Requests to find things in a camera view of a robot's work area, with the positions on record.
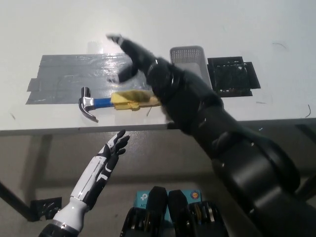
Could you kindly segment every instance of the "gray duct tape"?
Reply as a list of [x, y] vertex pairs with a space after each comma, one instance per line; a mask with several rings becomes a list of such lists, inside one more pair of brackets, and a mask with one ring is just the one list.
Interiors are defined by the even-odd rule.
[[[95, 90], [92, 91], [91, 94], [91, 96], [94, 98], [111, 97], [103, 90]], [[80, 90], [73, 91], [72, 93], [69, 93], [69, 91], [35, 91], [31, 92], [26, 104], [77, 104], [80, 97]]]
[[29, 83], [27, 104], [75, 104], [84, 86], [95, 98], [107, 98], [117, 91], [151, 90], [141, 72], [126, 83], [109, 81], [130, 63], [125, 54], [44, 55], [38, 77]]

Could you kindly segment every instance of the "black robotic arm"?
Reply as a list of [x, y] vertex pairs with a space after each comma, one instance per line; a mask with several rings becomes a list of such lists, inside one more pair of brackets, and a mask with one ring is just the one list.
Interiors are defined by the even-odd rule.
[[242, 127], [198, 76], [121, 36], [108, 36], [141, 70], [168, 115], [211, 158], [214, 171], [267, 236], [316, 236], [316, 210], [298, 200], [300, 175], [273, 141]]

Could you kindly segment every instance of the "metal bracket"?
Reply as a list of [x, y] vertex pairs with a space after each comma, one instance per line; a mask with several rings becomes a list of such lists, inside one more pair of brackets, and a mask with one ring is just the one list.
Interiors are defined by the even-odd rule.
[[45, 216], [46, 220], [51, 220], [55, 214], [61, 209], [62, 198], [55, 197], [42, 200], [32, 200], [30, 209], [36, 213], [39, 219]]

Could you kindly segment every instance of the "hammer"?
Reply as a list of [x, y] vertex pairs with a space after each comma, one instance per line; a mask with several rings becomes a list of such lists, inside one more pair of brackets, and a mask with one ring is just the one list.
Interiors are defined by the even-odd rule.
[[88, 87], [81, 88], [81, 98], [79, 99], [79, 109], [88, 119], [99, 122], [95, 116], [89, 113], [90, 110], [106, 108], [114, 106], [111, 98], [94, 99], [91, 98], [90, 89]]

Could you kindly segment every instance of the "blue hammer handle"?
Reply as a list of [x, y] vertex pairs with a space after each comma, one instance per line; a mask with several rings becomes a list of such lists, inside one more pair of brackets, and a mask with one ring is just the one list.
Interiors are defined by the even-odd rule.
[[106, 108], [106, 107], [113, 107], [114, 104], [111, 103], [111, 98], [104, 98], [104, 99], [93, 99], [94, 108]]

